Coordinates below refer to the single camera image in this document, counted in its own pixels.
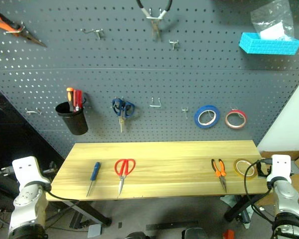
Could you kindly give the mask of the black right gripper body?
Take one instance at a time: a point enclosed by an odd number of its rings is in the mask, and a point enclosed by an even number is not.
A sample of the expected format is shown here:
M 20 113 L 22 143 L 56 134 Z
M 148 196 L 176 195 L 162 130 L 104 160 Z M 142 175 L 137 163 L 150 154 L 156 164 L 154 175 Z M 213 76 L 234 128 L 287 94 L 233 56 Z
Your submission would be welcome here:
M 258 177 L 267 178 L 272 171 L 272 161 L 257 162 L 256 169 L 257 169 Z

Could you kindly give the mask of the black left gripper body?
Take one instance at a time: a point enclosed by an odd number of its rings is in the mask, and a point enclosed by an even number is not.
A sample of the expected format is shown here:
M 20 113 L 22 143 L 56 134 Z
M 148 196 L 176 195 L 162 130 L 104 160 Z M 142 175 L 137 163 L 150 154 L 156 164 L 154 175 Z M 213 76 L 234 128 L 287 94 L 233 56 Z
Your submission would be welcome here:
M 54 161 L 51 161 L 49 163 L 49 168 L 43 170 L 41 173 L 43 175 L 49 175 L 49 174 L 56 174 L 58 172 L 57 164 Z

